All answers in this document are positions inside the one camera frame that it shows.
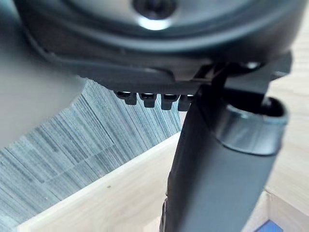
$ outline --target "light wood panel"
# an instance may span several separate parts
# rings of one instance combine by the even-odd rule
[[[158,232],[176,134],[22,224],[20,232]],[[268,219],[263,193],[244,232]]]

